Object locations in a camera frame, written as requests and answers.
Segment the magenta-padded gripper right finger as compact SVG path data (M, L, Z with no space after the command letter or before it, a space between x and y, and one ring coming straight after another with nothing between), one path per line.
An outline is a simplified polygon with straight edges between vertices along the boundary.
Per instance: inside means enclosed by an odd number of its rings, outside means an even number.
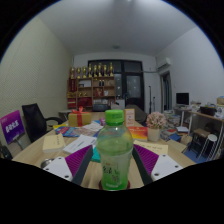
M167 154L157 155L142 146L134 145L132 154L144 185L182 169L182 166Z

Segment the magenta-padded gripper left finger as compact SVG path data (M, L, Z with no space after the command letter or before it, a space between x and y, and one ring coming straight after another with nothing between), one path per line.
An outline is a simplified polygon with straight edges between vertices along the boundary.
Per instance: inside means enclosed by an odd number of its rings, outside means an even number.
M44 170L65 180L80 185L89 162L93 156L93 147L86 146L71 155L55 158Z

